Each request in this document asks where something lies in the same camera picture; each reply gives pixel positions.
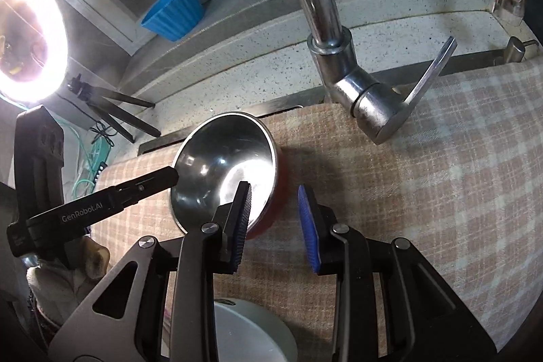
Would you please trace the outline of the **gloved left hand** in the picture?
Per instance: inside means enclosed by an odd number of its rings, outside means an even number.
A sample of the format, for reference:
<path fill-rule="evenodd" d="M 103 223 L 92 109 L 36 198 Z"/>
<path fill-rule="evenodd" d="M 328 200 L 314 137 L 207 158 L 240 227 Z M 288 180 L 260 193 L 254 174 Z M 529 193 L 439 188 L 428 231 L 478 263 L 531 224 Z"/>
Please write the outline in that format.
<path fill-rule="evenodd" d="M 39 259 L 26 279 L 40 315 L 60 327 L 107 274 L 110 250 L 83 236 L 65 245 L 68 266 L 59 259 Z"/>

